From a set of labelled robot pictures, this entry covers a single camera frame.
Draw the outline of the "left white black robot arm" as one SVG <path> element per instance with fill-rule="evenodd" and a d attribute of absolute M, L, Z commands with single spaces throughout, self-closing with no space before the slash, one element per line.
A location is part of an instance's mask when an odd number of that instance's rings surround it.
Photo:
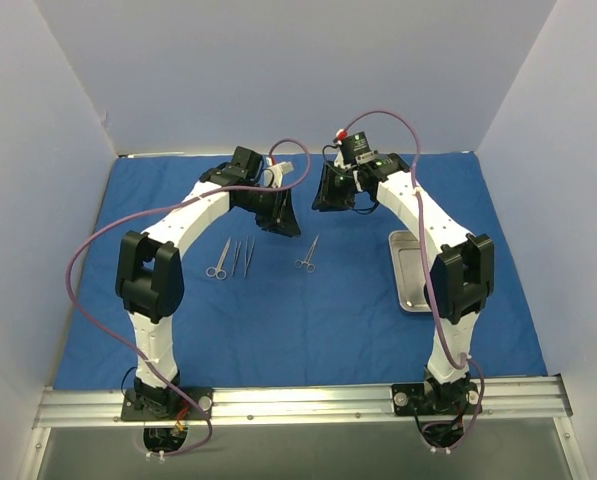
<path fill-rule="evenodd" d="M 120 244 L 115 291 L 128 312 L 139 349 L 134 388 L 157 419 L 180 405 L 179 369 L 173 351 L 173 314 L 184 296 L 182 260 L 200 235 L 234 208 L 253 214 L 267 232 L 298 237 L 291 191 L 283 178 L 288 161 L 237 147 L 230 161 L 204 172 L 183 202 L 142 232 L 127 232 Z"/>

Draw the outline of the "steel surgical forceps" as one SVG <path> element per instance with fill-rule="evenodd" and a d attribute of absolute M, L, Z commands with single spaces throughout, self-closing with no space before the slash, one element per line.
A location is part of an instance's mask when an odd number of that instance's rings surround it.
<path fill-rule="evenodd" d="M 245 240 L 245 259 L 244 259 L 244 271 L 243 277 L 246 278 L 250 269 L 254 249 L 255 249 L 256 239 L 254 237 L 246 237 Z"/>

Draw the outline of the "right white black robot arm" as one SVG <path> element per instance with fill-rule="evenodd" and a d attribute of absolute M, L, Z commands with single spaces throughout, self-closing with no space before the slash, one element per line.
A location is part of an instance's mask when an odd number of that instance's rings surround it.
<path fill-rule="evenodd" d="M 341 130 L 332 146 L 338 154 L 324 163 L 312 207 L 351 210 L 356 196 L 366 193 L 418 241 L 422 293 L 435 324 L 422 400 L 431 411 L 445 412 L 468 381 L 473 330 L 494 289 L 493 241 L 452 219 L 419 184 L 414 164 L 372 149 L 364 133 Z"/>

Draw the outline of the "stainless steel instrument tray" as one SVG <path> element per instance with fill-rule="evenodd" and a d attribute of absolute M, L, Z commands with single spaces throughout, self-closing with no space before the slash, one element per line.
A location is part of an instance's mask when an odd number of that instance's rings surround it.
<path fill-rule="evenodd" d="M 409 313 L 430 312 L 418 240 L 407 230 L 396 230 L 389 234 L 388 244 L 400 307 Z"/>

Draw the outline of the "blue surgical cloth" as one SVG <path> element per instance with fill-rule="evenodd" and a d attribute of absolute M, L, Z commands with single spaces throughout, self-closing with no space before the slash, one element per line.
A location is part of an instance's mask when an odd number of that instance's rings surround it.
<path fill-rule="evenodd" d="M 185 385 L 305 386 L 418 381 L 433 345 L 428 314 L 399 304 L 388 237 L 401 228 L 386 208 L 370 215 L 319 213 L 311 204 L 318 157 L 293 158 L 297 238 L 260 230 L 235 209 L 213 223 L 183 259 L 185 296 L 173 318 L 174 353 Z M 423 156 L 423 188 L 456 221 L 495 245 L 494 292 L 478 318 L 471 352 L 486 375 L 547 371 L 520 279 L 480 164 L 471 152 Z M 296 269 L 316 235 L 316 269 Z M 246 278 L 246 237 L 256 239 Z M 227 239 L 227 278 L 206 276 Z M 241 241 L 235 276 L 234 246 Z"/>

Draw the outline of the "thin steel tweezers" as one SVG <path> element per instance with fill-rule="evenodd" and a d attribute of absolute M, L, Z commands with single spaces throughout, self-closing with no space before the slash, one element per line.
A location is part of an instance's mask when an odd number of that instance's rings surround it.
<path fill-rule="evenodd" d="M 235 274 L 236 274 L 237 265 L 238 265 L 238 261 L 240 258 L 241 245 L 242 245 L 241 241 L 237 241 L 234 246 L 232 266 L 231 266 L 231 276 L 232 277 L 235 276 Z"/>

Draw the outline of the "steel hemostat clamp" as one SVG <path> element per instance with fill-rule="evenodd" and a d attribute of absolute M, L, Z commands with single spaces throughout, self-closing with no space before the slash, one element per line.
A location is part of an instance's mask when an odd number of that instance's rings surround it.
<path fill-rule="evenodd" d="M 313 255 L 315 253 L 316 247 L 318 245 L 318 242 L 319 242 L 319 237 L 320 237 L 320 235 L 317 234 L 303 259 L 295 260 L 294 267 L 296 269 L 304 268 L 309 274 L 311 274 L 315 271 L 316 266 L 314 265 L 312 259 L 313 259 Z"/>

